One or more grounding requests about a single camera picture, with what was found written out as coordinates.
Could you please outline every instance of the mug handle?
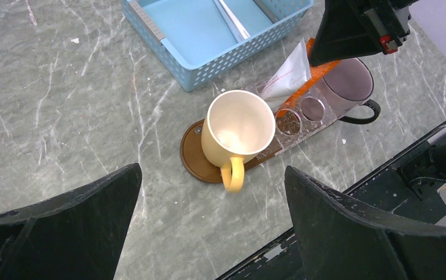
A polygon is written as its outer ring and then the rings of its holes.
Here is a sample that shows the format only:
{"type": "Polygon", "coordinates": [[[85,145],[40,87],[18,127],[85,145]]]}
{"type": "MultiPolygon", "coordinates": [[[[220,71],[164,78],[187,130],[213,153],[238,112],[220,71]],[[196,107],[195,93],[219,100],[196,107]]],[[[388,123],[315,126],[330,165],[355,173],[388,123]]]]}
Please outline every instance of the mug handle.
{"type": "Polygon", "coordinates": [[[349,124],[370,124],[379,117],[379,114],[381,113],[381,106],[376,101],[369,99],[366,103],[362,104],[362,106],[371,108],[374,115],[370,118],[343,117],[340,119],[340,121],[344,121],[349,124]]]}
{"type": "Polygon", "coordinates": [[[221,177],[225,189],[231,193],[238,193],[243,186],[243,168],[242,157],[231,157],[231,165],[221,168],[221,177]]]}

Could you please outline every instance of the yellow mug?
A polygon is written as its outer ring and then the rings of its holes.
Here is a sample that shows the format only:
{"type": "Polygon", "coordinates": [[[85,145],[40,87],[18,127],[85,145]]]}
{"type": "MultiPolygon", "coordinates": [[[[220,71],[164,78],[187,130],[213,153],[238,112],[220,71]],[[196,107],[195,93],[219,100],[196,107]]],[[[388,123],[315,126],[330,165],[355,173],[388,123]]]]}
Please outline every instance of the yellow mug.
{"type": "Polygon", "coordinates": [[[204,120],[204,156],[220,167],[225,189],[237,193],[243,185],[243,164],[266,149],[276,122],[261,97],[244,90],[230,90],[216,97],[204,120]]]}

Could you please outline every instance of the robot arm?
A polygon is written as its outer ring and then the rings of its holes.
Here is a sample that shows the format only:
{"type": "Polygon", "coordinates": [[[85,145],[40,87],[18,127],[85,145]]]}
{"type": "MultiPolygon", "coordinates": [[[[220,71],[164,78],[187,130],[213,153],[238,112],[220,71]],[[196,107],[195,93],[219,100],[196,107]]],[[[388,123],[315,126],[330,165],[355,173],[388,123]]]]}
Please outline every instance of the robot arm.
{"type": "Polygon", "coordinates": [[[410,34],[409,6],[418,0],[325,0],[309,62],[391,54],[410,34]]]}

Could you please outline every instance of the orange toothbrush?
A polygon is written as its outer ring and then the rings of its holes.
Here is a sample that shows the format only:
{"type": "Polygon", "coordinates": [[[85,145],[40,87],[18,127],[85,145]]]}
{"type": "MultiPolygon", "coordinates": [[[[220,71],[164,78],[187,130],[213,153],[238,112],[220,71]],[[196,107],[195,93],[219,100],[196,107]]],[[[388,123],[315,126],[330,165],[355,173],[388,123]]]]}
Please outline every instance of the orange toothbrush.
{"type": "MultiPolygon", "coordinates": [[[[307,54],[310,55],[311,54],[311,50],[312,50],[312,45],[314,45],[314,38],[310,38],[309,41],[307,41],[306,43],[306,49],[307,49],[307,54]]],[[[290,107],[290,108],[294,108],[295,104],[293,101],[295,101],[295,99],[301,97],[302,95],[304,95],[310,88],[311,86],[313,86],[317,81],[319,81],[324,75],[326,75],[328,72],[331,71],[331,69],[333,69],[336,65],[338,65],[338,63],[340,63],[341,60],[335,60],[332,62],[328,62],[325,64],[322,64],[320,66],[316,66],[316,67],[312,67],[311,68],[311,78],[303,85],[301,86],[294,94],[292,94],[287,101],[285,101],[280,108],[278,109],[278,113],[276,114],[277,117],[281,117],[283,116],[286,111],[281,111],[282,109],[286,108],[286,107],[290,107]]]]}

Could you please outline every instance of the black cable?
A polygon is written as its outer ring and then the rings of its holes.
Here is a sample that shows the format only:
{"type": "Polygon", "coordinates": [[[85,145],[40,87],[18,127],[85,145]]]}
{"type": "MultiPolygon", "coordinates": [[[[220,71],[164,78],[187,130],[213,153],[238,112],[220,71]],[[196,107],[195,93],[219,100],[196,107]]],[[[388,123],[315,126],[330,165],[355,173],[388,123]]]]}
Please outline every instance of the black cable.
{"type": "Polygon", "coordinates": [[[409,185],[415,185],[420,184],[422,182],[438,182],[438,183],[446,183],[446,180],[444,179],[437,179],[437,178],[429,178],[429,177],[418,177],[414,180],[410,181],[409,185]]]}

